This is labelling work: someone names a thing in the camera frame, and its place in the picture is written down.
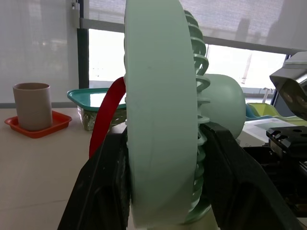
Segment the beige cup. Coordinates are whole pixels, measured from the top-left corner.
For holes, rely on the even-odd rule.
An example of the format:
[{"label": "beige cup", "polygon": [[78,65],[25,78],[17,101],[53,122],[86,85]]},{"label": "beige cup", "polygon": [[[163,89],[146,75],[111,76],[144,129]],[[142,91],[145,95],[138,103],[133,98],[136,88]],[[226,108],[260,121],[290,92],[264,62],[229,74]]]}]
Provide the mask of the beige cup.
[{"label": "beige cup", "polygon": [[13,92],[21,128],[38,131],[52,126],[49,85],[21,83],[13,86]]}]

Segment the red tray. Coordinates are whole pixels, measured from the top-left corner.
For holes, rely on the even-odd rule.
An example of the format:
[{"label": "red tray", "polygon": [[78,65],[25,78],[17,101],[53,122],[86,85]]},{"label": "red tray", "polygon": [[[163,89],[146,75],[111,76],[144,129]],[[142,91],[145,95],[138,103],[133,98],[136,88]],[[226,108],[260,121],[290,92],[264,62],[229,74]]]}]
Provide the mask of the red tray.
[{"label": "red tray", "polygon": [[24,134],[30,138],[41,138],[51,133],[57,132],[61,129],[67,128],[69,122],[71,121],[70,116],[55,111],[52,111],[52,119],[53,119],[53,124],[51,127],[39,131],[28,131],[19,127],[18,117],[16,116],[6,119],[4,123],[8,124],[12,130]]}]

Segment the glass window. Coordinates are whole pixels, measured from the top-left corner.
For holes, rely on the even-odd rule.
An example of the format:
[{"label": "glass window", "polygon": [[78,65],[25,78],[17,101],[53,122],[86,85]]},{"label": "glass window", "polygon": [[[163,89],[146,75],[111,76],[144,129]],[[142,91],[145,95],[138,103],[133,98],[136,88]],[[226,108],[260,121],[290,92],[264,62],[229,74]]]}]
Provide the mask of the glass window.
[{"label": "glass window", "polygon": [[[224,74],[235,79],[243,89],[247,102],[262,102],[268,89],[271,102],[274,85],[270,75],[283,66],[284,54],[252,51],[226,46],[206,45],[209,68],[206,73]],[[125,75],[124,34],[89,30],[90,88],[109,87]]]},{"label": "glass window", "polygon": [[110,81],[125,75],[124,34],[89,30],[89,80]]}]

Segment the teal basket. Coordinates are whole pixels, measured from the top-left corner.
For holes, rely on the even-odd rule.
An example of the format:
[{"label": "teal basket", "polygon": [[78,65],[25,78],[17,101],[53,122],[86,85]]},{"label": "teal basket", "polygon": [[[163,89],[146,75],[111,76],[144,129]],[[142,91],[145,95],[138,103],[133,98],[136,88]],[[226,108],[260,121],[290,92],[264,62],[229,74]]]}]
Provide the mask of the teal basket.
[{"label": "teal basket", "polygon": [[[67,92],[67,97],[78,107],[83,127],[87,131],[94,128],[97,112],[103,101],[108,88],[99,89],[79,89]],[[110,128],[125,122],[127,119],[125,97],[120,101],[119,106],[112,118]]]}]

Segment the roller blind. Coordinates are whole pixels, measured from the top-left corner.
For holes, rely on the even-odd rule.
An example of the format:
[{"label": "roller blind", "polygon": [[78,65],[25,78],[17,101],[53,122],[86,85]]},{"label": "roller blind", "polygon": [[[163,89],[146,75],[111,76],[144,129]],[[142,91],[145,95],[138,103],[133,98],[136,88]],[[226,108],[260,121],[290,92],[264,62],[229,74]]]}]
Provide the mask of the roller blind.
[{"label": "roller blind", "polygon": [[2,0],[0,28],[0,104],[22,82],[47,83],[52,102],[68,101],[79,81],[71,0]]},{"label": "roller blind", "polygon": [[[307,50],[306,0],[179,1],[197,19],[204,36]],[[125,0],[84,3],[85,18],[123,24]]]}]

